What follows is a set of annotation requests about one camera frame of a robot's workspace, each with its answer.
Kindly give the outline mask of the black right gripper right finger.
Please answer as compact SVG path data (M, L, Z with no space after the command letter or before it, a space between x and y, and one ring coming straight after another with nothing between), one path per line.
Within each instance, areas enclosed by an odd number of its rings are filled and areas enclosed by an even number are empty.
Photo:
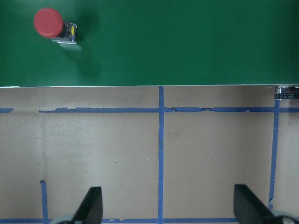
M240 224L269 224L276 219L245 184L234 185L234 215Z

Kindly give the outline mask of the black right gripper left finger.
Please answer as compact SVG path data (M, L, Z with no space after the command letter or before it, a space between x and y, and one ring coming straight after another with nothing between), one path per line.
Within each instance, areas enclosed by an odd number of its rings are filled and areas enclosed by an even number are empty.
M103 202L101 187L91 187L78 210L73 216L72 224L100 224L103 219Z

